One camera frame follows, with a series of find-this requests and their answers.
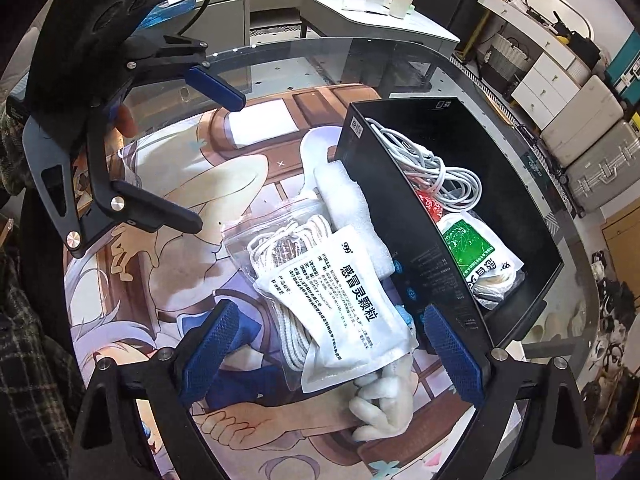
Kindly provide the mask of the person left plaid forearm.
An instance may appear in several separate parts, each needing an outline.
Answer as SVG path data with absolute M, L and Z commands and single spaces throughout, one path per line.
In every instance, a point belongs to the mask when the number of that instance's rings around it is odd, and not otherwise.
M 35 189 L 24 125 L 1 115 L 1 197 L 23 195 L 1 247 L 1 475 L 64 479 L 85 386 L 64 310 L 62 243 Z

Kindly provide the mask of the person left hand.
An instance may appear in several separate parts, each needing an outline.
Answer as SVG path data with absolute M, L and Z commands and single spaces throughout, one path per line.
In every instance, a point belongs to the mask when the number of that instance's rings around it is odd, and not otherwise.
M 113 155 L 119 148 L 125 145 L 125 139 L 132 139 L 138 134 L 138 128 L 134 122 L 134 118 L 130 113 L 130 109 L 122 104 L 114 119 L 113 129 L 107 133 L 104 141 L 105 154 Z M 87 149 L 83 146 L 75 161 L 74 168 L 74 187 L 75 193 L 79 196 L 81 193 L 89 191 L 89 180 L 86 176 L 88 169 Z

